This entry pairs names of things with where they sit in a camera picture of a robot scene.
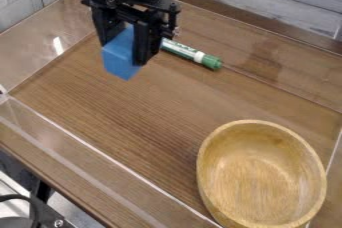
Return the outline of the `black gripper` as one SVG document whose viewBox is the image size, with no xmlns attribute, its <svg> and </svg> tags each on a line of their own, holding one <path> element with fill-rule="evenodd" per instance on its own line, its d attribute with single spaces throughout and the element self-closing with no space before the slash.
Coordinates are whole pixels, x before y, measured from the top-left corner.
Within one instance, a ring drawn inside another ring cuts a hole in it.
<svg viewBox="0 0 342 228">
<path fill-rule="evenodd" d="M 162 37 L 173 38 L 181 6 L 174 0 L 82 0 L 91 8 L 93 21 L 102 45 L 134 25 L 133 58 L 145 66 L 158 54 Z"/>
</svg>

